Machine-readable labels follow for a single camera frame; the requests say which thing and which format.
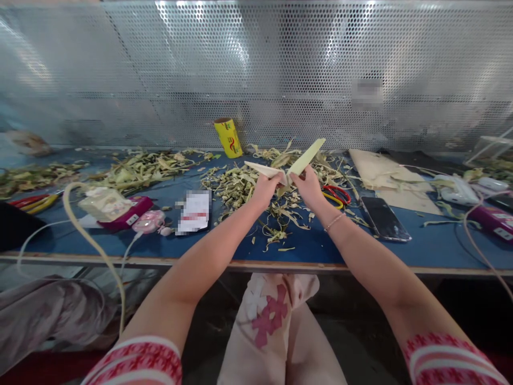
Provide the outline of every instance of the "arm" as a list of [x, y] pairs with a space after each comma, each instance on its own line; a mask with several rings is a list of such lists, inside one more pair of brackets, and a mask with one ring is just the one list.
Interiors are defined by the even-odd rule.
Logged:
[[279, 175], [260, 175], [252, 198], [192, 246], [155, 285], [118, 343], [142, 335], [172, 341], [183, 352], [199, 300], [226, 269], [247, 232], [269, 206]]
[[[292, 176], [307, 206], [323, 227], [340, 215], [322, 195], [317, 175], [308, 166], [305, 180]], [[343, 216], [328, 231], [355, 278], [385, 313], [403, 348], [416, 334], [448, 333], [470, 342], [435, 296], [394, 253]]]

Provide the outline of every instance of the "scissors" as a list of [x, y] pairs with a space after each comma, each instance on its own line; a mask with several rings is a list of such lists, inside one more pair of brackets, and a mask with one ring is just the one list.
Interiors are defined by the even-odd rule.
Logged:
[[18, 201], [9, 202], [9, 204], [27, 212], [28, 214], [37, 214], [53, 205], [63, 192], [64, 190], [58, 191], [54, 194], [36, 195], [33, 197], [23, 198]]
[[344, 207], [344, 205], [349, 205], [351, 203], [351, 197], [349, 194], [341, 189], [338, 186], [323, 186], [323, 190], [327, 190], [331, 194], [327, 194], [325, 192], [322, 192], [322, 194], [328, 198], [334, 201], [335, 203], [338, 203], [338, 206], [336, 207], [337, 210], [340, 210]]

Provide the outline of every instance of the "pink power bank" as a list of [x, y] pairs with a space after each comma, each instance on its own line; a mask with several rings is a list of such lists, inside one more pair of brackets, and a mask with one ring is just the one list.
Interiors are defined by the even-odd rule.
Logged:
[[513, 244], [513, 215], [497, 207], [480, 206], [469, 214], [469, 218], [479, 223], [484, 230]]

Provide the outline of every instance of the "bracelet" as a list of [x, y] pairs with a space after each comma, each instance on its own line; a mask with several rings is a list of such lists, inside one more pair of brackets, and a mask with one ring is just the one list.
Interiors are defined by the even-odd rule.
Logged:
[[328, 230], [330, 229], [330, 227], [331, 227], [331, 226], [332, 226], [336, 221], [338, 221], [340, 218], [342, 218], [344, 215], [345, 215], [345, 213], [342, 213], [342, 214], [340, 214], [339, 216], [337, 216], [335, 219], [333, 219], [333, 220], [331, 221], [331, 223], [330, 223], [329, 225], [327, 225], [327, 226], [324, 228], [324, 231], [325, 231], [325, 232], [328, 232]]

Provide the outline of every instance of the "cardboard sheet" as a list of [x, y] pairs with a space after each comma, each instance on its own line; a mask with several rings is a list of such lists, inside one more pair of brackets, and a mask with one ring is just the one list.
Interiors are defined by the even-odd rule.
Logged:
[[433, 191], [428, 183], [400, 183], [391, 178], [423, 182], [424, 178], [401, 167], [390, 157], [370, 151], [349, 150], [354, 165], [362, 178], [363, 184], [370, 190], [379, 190], [383, 187], [411, 191]]
[[399, 192], [394, 189], [383, 188], [376, 191], [376, 196], [384, 199], [389, 206], [442, 215], [438, 206], [435, 205], [426, 193], [421, 191], [403, 190]]
[[349, 150], [354, 165], [362, 178], [364, 186], [376, 191], [376, 196], [384, 199], [388, 205], [402, 209], [441, 215], [440, 209], [426, 195], [433, 191], [428, 183], [401, 183], [391, 178], [422, 182], [419, 174], [401, 167], [387, 155], [370, 151]]

